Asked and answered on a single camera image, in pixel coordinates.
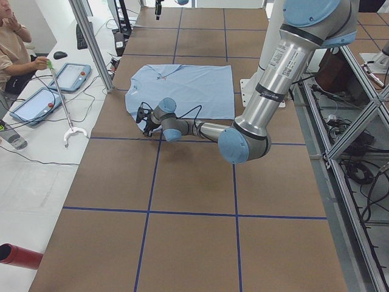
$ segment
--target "water bottle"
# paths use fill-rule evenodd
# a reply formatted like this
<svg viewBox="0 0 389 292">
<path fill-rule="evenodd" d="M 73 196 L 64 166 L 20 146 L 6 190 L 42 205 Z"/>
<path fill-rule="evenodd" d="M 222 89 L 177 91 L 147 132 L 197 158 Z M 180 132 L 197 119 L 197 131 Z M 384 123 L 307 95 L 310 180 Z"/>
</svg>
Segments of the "water bottle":
<svg viewBox="0 0 389 292">
<path fill-rule="evenodd" d="M 0 119 L 0 137 L 4 138 L 13 148 L 20 150 L 27 146 L 23 139 L 9 124 Z"/>
</svg>

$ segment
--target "light blue shirt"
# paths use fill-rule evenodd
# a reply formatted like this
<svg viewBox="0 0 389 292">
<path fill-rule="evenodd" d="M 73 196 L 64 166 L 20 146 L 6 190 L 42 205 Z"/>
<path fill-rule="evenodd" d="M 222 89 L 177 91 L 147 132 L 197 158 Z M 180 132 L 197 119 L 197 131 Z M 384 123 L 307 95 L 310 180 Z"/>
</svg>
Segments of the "light blue shirt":
<svg viewBox="0 0 389 292">
<path fill-rule="evenodd" d="M 198 119 L 228 119 L 235 117 L 231 66 L 146 65 L 131 78 L 126 93 L 126 109 L 136 119 L 142 102 L 153 109 L 170 97 L 177 103 L 177 117 L 202 105 Z M 184 119 L 194 119 L 197 110 Z M 139 124 L 143 130 L 144 122 Z"/>
</svg>

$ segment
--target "label sticker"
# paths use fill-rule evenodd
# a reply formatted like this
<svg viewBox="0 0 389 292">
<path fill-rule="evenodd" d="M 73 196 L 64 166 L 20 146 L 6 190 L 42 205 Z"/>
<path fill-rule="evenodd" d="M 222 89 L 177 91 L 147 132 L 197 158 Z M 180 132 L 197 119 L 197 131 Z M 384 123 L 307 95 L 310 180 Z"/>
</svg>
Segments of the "label sticker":
<svg viewBox="0 0 389 292">
<path fill-rule="evenodd" d="M 255 87 L 255 90 L 260 94 L 260 96 L 264 97 L 265 99 L 271 99 L 275 102 L 282 102 L 285 99 L 284 94 L 272 92 L 260 85 L 259 83 Z"/>
<path fill-rule="evenodd" d="M 304 52 L 279 44 L 269 66 L 273 67 L 277 74 L 292 79 L 304 57 Z"/>
</svg>

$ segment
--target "white desk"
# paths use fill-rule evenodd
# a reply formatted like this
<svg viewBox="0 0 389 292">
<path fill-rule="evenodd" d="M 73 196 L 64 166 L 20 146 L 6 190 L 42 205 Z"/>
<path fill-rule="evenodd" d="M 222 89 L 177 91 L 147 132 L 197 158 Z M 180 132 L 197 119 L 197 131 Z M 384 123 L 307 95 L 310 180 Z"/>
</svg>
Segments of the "white desk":
<svg viewBox="0 0 389 292">
<path fill-rule="evenodd" d="M 101 28 L 96 39 L 103 59 L 108 64 L 111 59 L 108 53 L 116 54 L 112 32 L 105 27 L 105 21 L 95 18 L 90 20 L 93 22 L 95 34 Z M 54 60 L 53 53 L 58 50 L 66 52 L 68 57 Z M 52 60 L 56 70 L 67 62 L 84 63 L 92 67 L 90 77 L 79 91 L 75 94 L 65 94 L 67 100 L 84 90 L 98 75 L 89 50 L 77 50 L 75 23 L 64 29 L 63 38 L 58 40 L 48 58 Z M 48 69 L 38 71 L 37 75 L 50 75 L 50 71 Z M 46 84 L 50 81 L 51 79 L 44 79 Z M 26 99 L 41 87 L 43 84 L 39 80 L 32 80 L 19 98 Z M 106 91 L 101 79 L 98 78 L 86 92 L 94 96 L 95 101 L 85 121 L 75 122 L 74 125 L 86 129 L 90 135 L 102 108 Z M 68 102 L 67 107 L 72 120 L 82 120 L 92 100 L 92 97 L 80 94 L 75 100 Z M 63 107 L 58 107 L 47 118 L 50 120 L 65 119 Z M 4 120 L 9 124 L 17 122 L 8 114 Z M 44 121 L 35 127 L 17 128 L 17 132 L 28 142 L 28 146 L 19 150 L 18 153 L 42 162 L 79 164 L 88 139 L 78 133 L 69 138 L 69 146 L 65 148 L 63 136 L 68 129 L 69 124 L 66 119 L 59 122 Z M 14 151 L 5 141 L 0 145 Z M 43 165 L 29 162 L 4 149 L 0 149 L 0 165 L 2 169 L 0 176 L 0 244 L 11 243 L 43 253 L 72 184 L 77 166 Z M 34 270 L 0 265 L 1 290 L 28 291 L 35 274 Z"/>
</svg>

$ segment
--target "cable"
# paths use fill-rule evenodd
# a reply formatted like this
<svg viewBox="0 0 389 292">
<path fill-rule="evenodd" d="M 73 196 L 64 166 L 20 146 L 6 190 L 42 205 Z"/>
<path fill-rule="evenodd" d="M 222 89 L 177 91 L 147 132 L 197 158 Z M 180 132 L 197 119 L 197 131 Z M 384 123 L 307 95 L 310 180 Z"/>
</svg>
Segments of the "cable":
<svg viewBox="0 0 389 292">
<path fill-rule="evenodd" d="M 294 101 L 294 95 L 293 95 L 292 90 L 289 88 L 288 91 L 289 91 L 289 94 L 290 94 L 290 96 L 291 96 L 291 99 Z"/>
<path fill-rule="evenodd" d="M 101 31 L 101 29 L 103 28 L 103 26 L 105 26 L 106 28 L 108 28 L 108 27 L 107 27 L 107 24 L 108 24 L 108 22 L 110 22 L 111 20 L 114 20 L 114 19 L 113 19 L 113 18 L 108 19 L 105 23 L 103 23 L 103 24 L 98 28 L 98 30 L 96 31 L 96 33 L 94 34 L 94 36 L 95 36 L 95 37 L 97 36 L 97 34 L 99 33 L 99 31 Z"/>
<path fill-rule="evenodd" d="M 87 90 L 89 87 L 91 87 L 91 85 L 92 85 L 92 84 L 96 81 L 96 79 L 99 78 L 99 77 L 100 77 L 99 75 L 98 75 L 98 76 L 95 76 L 95 77 L 93 78 L 91 84 L 89 84 L 84 90 L 82 90 L 81 92 L 79 92 L 75 97 L 73 97 L 72 99 L 69 99 L 69 100 L 66 102 L 66 103 L 68 103 L 68 102 L 73 101 L 74 99 L 76 99 L 76 98 L 77 98 L 80 94 L 82 94 L 82 93 L 83 93 L 83 94 L 86 94 L 87 96 L 90 96 L 90 97 L 93 98 L 91 104 L 88 106 L 88 108 L 87 108 L 87 110 L 86 110 L 86 113 L 85 113 L 84 118 L 83 118 L 82 120 L 72 120 L 73 122 L 81 123 L 81 122 L 84 122 L 84 121 L 85 121 L 85 119 L 86 119 L 86 117 L 87 117 L 87 115 L 88 115 L 88 113 L 89 113 L 89 110 L 92 108 L 92 105 L 93 105 L 93 103 L 94 103 L 95 100 L 96 100 L 96 98 L 95 98 L 93 95 L 86 93 L 86 90 Z M 61 121 L 61 120 L 66 120 L 66 119 L 59 119 L 59 120 L 48 120 L 48 119 L 44 119 L 44 120 L 45 120 L 45 121 L 48 121 L 48 122 L 59 122 L 59 121 Z"/>
<path fill-rule="evenodd" d="M 367 185 L 373 182 L 374 176 L 370 169 L 359 161 L 349 161 L 345 164 L 346 173 L 349 178 L 360 185 Z"/>
<path fill-rule="evenodd" d="M 202 109 L 202 106 L 200 105 L 199 111 L 197 112 L 196 116 L 195 116 L 194 119 L 193 119 L 193 126 L 194 126 L 194 128 L 196 129 L 196 133 L 197 133 L 197 134 L 200 134 L 200 137 L 204 137 L 204 138 L 208 139 L 208 140 L 211 141 L 211 142 L 217 143 L 217 141 L 213 140 L 212 138 L 210 138 L 210 137 L 208 137 L 207 135 L 205 135 L 204 133 L 202 133 L 202 132 L 201 132 L 201 128 L 200 128 L 200 131 L 199 131 L 198 128 L 197 128 L 196 119 L 197 119 L 197 117 L 199 116 L 199 113 L 200 113 L 201 109 Z"/>
<path fill-rule="evenodd" d="M 46 88 L 47 90 L 49 90 L 51 92 L 51 94 L 53 95 L 53 107 L 51 107 L 46 113 L 44 113 L 42 116 L 39 116 L 39 117 L 35 117 L 33 119 L 29 119 L 29 120 L 24 120 L 22 117 L 19 117 L 15 112 L 11 111 L 11 110 L 7 110 L 8 112 L 10 113 L 13 113 L 14 115 L 18 116 L 20 120 L 22 120 L 22 122 L 17 122 L 17 123 L 12 123 L 10 124 L 10 126 L 13 128 L 13 129 L 17 129 L 17 128 L 20 128 L 20 127 L 23 127 L 25 125 L 28 125 L 30 123 L 33 123 L 35 122 L 36 120 L 38 119 L 41 119 L 47 115 L 49 115 L 54 109 L 55 109 L 55 104 L 56 104 L 56 100 L 55 100 L 55 95 L 54 95 L 54 92 L 38 77 L 35 75 L 35 78 L 38 79 Z"/>
<path fill-rule="evenodd" d="M 377 164 L 374 164 L 374 163 L 372 163 L 372 162 L 370 162 L 370 161 L 362 161 L 362 162 L 367 163 L 367 164 L 371 164 L 371 165 L 373 165 L 374 167 L 380 169 L 380 167 L 379 167 Z M 388 176 L 386 173 L 384 173 L 384 175 L 386 176 L 387 180 L 389 181 L 389 176 Z M 362 186 L 363 186 L 363 185 L 361 185 L 360 188 L 359 188 L 360 193 L 361 193 L 366 199 L 368 199 L 368 197 L 367 197 L 367 196 L 363 193 L 363 191 L 362 191 Z M 386 210 L 386 211 L 389 212 L 389 209 L 386 209 L 385 207 L 383 207 L 383 206 L 381 206 L 380 204 L 378 204 L 380 201 L 384 200 L 384 199 L 387 197 L 387 195 L 381 197 L 381 199 L 379 199 L 379 200 L 377 200 L 377 201 L 373 201 L 372 199 L 370 199 L 371 204 L 376 204 L 377 206 L 379 206 L 379 207 L 381 207 L 381 208 L 383 208 L 384 210 Z"/>
<path fill-rule="evenodd" d="M 388 195 L 389 195 L 389 191 L 384 195 L 383 198 L 375 201 L 375 202 L 371 202 L 371 196 L 373 194 L 373 190 L 374 190 L 374 187 L 376 186 L 376 183 L 378 181 L 378 178 L 380 177 L 380 175 L 383 175 L 384 173 L 381 172 L 381 171 L 378 171 L 377 175 L 374 177 L 374 181 L 373 183 L 371 184 L 371 187 L 370 187 L 370 190 L 368 192 L 368 195 L 367 195 L 367 206 L 366 208 L 364 208 L 364 210 L 362 211 L 362 214 L 361 214 L 361 217 L 362 217 L 362 220 L 364 223 L 367 223 L 369 222 L 370 218 L 371 218 L 371 205 L 379 202 L 379 201 L 382 201 L 383 198 L 386 198 Z"/>
<path fill-rule="evenodd" d="M 388 69 L 387 69 L 387 72 L 385 73 L 384 87 L 386 87 L 386 85 L 387 85 L 387 76 L 388 76 L 388 73 L 389 73 L 389 67 L 388 67 Z"/>
<path fill-rule="evenodd" d="M 116 58 L 118 58 L 118 57 L 119 57 L 119 56 L 113 55 L 113 54 L 111 54 L 111 53 L 108 53 L 108 52 L 107 52 L 107 54 L 108 54 L 108 55 L 110 55 L 111 57 L 116 57 Z"/>
<path fill-rule="evenodd" d="M 333 53 L 333 52 L 334 52 L 334 48 L 330 49 L 330 55 L 329 55 L 329 57 L 327 58 L 326 63 L 324 64 L 324 66 L 321 67 L 319 71 L 317 71 L 315 74 L 312 74 L 312 75 L 310 75 L 310 76 L 308 76 L 308 77 L 305 77 L 305 78 L 303 78 L 303 79 L 299 79 L 299 80 L 297 80 L 297 81 L 294 81 L 294 82 L 291 84 L 291 86 L 292 86 L 293 84 L 301 83 L 301 82 L 303 82 L 303 81 L 305 81 L 305 80 L 308 80 L 308 79 L 311 79 L 311 78 L 313 78 L 313 77 L 316 77 L 316 76 L 319 75 L 319 73 L 323 72 L 323 70 L 327 67 L 327 65 L 328 65 L 328 63 L 329 63 L 329 60 L 331 59 L 331 56 L 332 56 L 332 53 Z"/>
<path fill-rule="evenodd" d="M 17 154 L 21 157 L 23 157 L 24 159 L 28 160 L 28 161 L 31 161 L 31 162 L 38 162 L 40 164 L 56 164 L 56 165 L 70 165 L 70 166 L 79 166 L 79 164 L 76 164 L 76 163 L 59 163 L 59 162 L 42 162 L 42 161 L 39 161 L 39 160 L 32 160 L 30 158 L 27 158 L 25 157 L 24 155 L 18 153 L 18 152 L 14 152 L 14 151 L 11 151 L 11 150 L 8 150 L 6 149 L 5 147 L 1 146 L 0 145 L 0 148 L 4 149 L 5 151 L 7 152 L 10 152 L 10 153 L 14 153 L 14 154 Z"/>
<path fill-rule="evenodd" d="M 343 172 L 343 174 L 344 174 L 345 182 L 346 182 L 348 191 L 350 192 L 350 194 L 355 193 L 355 192 L 352 190 L 351 186 L 350 186 L 348 177 L 346 176 L 344 170 L 343 170 L 342 168 L 340 168 L 340 169 L 342 170 L 342 172 Z M 353 201 L 353 203 L 354 203 L 355 208 L 356 208 L 357 210 L 359 210 L 360 207 L 358 206 L 358 204 L 357 204 L 357 202 L 356 202 L 356 199 L 354 198 L 353 195 L 351 196 L 351 199 L 352 199 L 352 201 Z M 362 216 L 361 216 L 360 212 L 357 212 L 357 216 L 358 216 L 358 218 L 359 218 L 361 227 L 362 227 L 362 229 L 363 229 L 363 232 L 364 232 L 364 234 L 365 234 L 365 236 L 366 236 L 366 239 L 367 239 L 367 242 L 368 242 L 368 244 L 369 244 L 369 247 L 370 247 L 370 250 L 371 250 L 371 254 L 372 254 L 372 256 L 373 256 L 373 259 L 374 259 L 374 261 L 376 262 L 376 265 L 377 265 L 377 267 L 378 267 L 378 269 L 379 269 L 379 273 L 380 273 L 381 277 L 384 278 L 384 277 L 385 277 L 385 276 L 384 276 L 384 272 L 382 271 L 382 268 L 384 268 L 384 267 L 380 264 L 380 261 L 379 261 L 379 259 L 378 259 L 378 257 L 377 257 L 376 252 L 375 252 L 375 249 L 377 248 L 377 246 L 373 245 L 373 243 L 371 242 L 370 235 L 369 235 L 369 233 L 368 233 L 368 231 L 367 231 L 366 224 L 365 224 L 364 220 L 362 219 Z"/>
<path fill-rule="evenodd" d="M 31 80 L 35 80 L 35 79 L 43 79 L 42 77 L 51 77 L 52 78 L 52 76 L 51 75 L 41 75 L 41 76 L 36 76 L 35 75 L 35 77 L 32 77 L 32 78 L 30 78 L 30 79 L 28 79 L 28 80 L 26 80 L 26 82 L 24 82 L 23 83 L 23 85 L 22 85 L 22 90 L 24 89 L 24 87 L 26 87 L 26 85 L 28 84 L 28 82 L 30 82 Z"/>
<path fill-rule="evenodd" d="M 202 106 L 201 106 L 201 105 L 198 105 L 198 106 L 192 108 L 190 111 L 188 111 L 187 113 L 183 114 L 181 117 L 178 117 L 177 119 L 182 119 L 182 118 L 185 117 L 187 114 L 189 114 L 189 113 L 191 113 L 192 111 L 194 111 L 196 108 L 199 108 L 199 111 L 197 112 L 197 115 L 196 115 L 196 117 L 194 118 L 194 121 L 195 121 L 196 118 L 198 117 L 198 115 L 199 115 L 201 109 L 202 109 Z"/>
<path fill-rule="evenodd" d="M 140 107 L 142 107 L 143 104 L 147 105 L 147 106 L 149 107 L 149 109 L 153 110 L 153 108 L 152 108 L 148 103 L 146 103 L 146 102 L 142 102 L 142 103 L 140 104 Z"/>
<path fill-rule="evenodd" d="M 378 149 L 372 146 L 367 146 L 367 148 L 370 153 L 389 153 L 389 149 Z"/>
<path fill-rule="evenodd" d="M 126 9 L 127 11 L 130 11 L 130 12 L 133 12 L 133 13 L 135 13 L 135 14 L 139 14 L 139 13 L 137 13 L 137 12 L 135 12 L 135 11 L 132 11 L 132 10 L 130 10 L 130 9 Z"/>
<path fill-rule="evenodd" d="M 345 98 L 345 96 L 343 96 L 343 98 L 342 98 L 342 96 L 339 95 L 339 94 L 333 94 L 331 92 L 325 91 L 322 88 L 319 88 L 316 84 L 312 84 L 311 85 L 311 89 L 316 91 L 316 92 L 319 92 L 319 93 L 323 94 L 324 96 L 327 96 L 327 98 L 329 98 L 329 99 L 331 99 L 331 100 L 333 100 L 335 102 L 344 102 L 345 104 L 347 104 L 349 106 L 352 106 L 353 108 L 357 108 L 359 110 L 363 110 L 363 108 L 360 108 L 359 106 L 356 106 L 356 105 L 352 104 L 350 101 L 343 99 L 343 98 Z"/>
</svg>

